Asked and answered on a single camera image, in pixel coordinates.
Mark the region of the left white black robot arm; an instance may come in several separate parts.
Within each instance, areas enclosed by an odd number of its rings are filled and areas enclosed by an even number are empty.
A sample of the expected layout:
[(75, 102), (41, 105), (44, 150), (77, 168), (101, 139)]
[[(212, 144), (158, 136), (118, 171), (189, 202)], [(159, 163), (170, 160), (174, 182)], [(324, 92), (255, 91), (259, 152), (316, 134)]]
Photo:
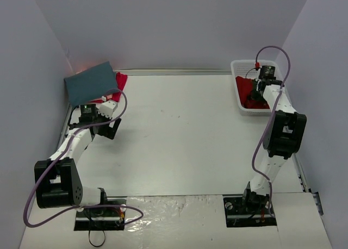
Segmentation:
[(96, 215), (104, 215), (109, 210), (109, 201), (103, 188), (88, 188), (82, 185), (77, 162), (92, 143), (96, 135), (113, 139), (121, 118), (113, 119), (118, 104), (106, 101), (100, 106), (85, 104), (80, 106), (77, 123), (69, 126), (69, 131), (58, 150), (46, 160), (34, 166), (36, 201), (39, 208), (65, 206), (90, 206)]

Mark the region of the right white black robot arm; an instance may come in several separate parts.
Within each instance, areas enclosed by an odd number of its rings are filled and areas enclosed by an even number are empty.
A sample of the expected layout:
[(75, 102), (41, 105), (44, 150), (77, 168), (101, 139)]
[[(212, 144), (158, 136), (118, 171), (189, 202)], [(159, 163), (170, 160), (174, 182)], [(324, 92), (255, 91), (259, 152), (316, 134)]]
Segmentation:
[(260, 66), (258, 78), (252, 81), (249, 98), (265, 101), (271, 109), (270, 119), (252, 156), (251, 166), (256, 173), (248, 182), (241, 199), (244, 211), (252, 213), (271, 207), (272, 182), (280, 168), (301, 146), (307, 117), (298, 113), (284, 92), (284, 82), (275, 76), (274, 66)]

